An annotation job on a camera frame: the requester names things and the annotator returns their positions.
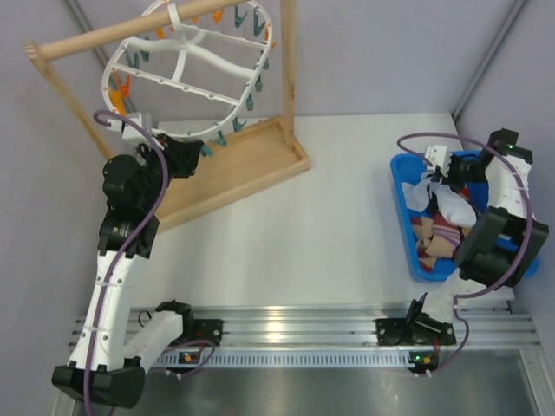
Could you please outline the white plastic sock hanger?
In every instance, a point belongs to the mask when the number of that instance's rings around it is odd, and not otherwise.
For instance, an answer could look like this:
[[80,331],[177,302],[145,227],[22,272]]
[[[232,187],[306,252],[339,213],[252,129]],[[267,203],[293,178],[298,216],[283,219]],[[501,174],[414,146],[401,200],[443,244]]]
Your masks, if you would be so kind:
[[218,130],[227,136],[244,127],[238,117],[254,108],[275,45],[271,16],[257,1],[174,16],[166,27],[121,41],[105,66],[101,96],[114,111],[108,89],[119,89],[124,116],[151,114],[154,135],[213,141]]

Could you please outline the white sock black stripes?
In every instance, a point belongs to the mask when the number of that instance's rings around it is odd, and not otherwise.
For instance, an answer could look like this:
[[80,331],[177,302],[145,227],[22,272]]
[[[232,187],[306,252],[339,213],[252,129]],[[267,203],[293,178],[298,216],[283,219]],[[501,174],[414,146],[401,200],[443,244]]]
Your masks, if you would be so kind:
[[437,208],[440,208],[440,200],[448,190],[446,184],[433,181],[429,173],[423,173],[421,180],[415,185],[401,182],[401,186],[407,208],[419,213],[424,212],[433,200]]

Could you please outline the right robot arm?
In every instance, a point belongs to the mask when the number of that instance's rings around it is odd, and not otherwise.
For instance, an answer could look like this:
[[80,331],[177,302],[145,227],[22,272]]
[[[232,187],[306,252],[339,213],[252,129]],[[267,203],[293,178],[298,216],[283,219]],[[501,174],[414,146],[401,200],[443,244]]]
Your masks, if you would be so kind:
[[515,287],[549,235],[532,211],[528,174],[533,156],[518,146],[518,133],[500,129],[489,135],[476,159],[432,146],[422,158],[443,185],[485,183],[486,209],[460,242],[454,273],[435,291],[411,302],[404,331],[414,343],[455,344],[453,323],[465,303],[501,287]]

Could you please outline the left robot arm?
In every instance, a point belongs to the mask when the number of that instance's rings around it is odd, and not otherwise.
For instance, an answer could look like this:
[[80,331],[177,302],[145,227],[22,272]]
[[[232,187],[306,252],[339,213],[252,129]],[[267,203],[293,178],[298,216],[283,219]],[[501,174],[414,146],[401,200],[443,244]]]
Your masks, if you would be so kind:
[[97,246],[95,286],[79,341],[52,383],[90,410],[93,405],[131,409],[144,391],[148,370],[168,347],[196,333],[190,305],[165,301],[138,334],[127,341],[134,290],[146,270],[160,221],[155,212],[174,178],[195,174],[204,145],[166,134],[139,154],[121,154],[103,167],[107,213]]

